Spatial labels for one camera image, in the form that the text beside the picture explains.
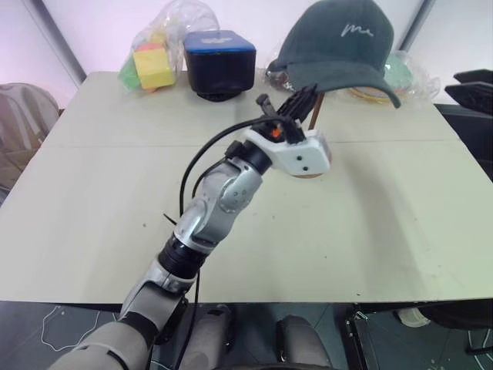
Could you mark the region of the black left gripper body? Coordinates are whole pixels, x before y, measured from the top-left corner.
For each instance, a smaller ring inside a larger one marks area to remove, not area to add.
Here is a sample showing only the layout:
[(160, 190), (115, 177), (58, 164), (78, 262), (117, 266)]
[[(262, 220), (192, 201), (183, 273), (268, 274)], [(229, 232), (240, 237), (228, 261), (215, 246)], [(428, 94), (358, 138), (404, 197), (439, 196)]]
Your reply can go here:
[(263, 136), (273, 143), (302, 143), (306, 140), (300, 124), (291, 116), (263, 115)]

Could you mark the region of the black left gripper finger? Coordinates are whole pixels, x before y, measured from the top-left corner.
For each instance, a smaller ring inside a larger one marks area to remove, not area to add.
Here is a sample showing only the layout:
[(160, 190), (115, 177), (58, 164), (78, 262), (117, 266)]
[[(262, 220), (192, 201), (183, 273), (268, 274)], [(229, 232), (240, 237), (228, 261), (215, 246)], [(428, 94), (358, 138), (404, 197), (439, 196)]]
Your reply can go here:
[(317, 84), (305, 86), (291, 95), (277, 110), (278, 116), (303, 122), (317, 101)]
[(263, 112), (263, 116), (275, 117), (277, 116), (277, 111), (273, 107), (270, 97), (266, 93), (260, 94), (256, 99), (256, 104), (260, 107)]

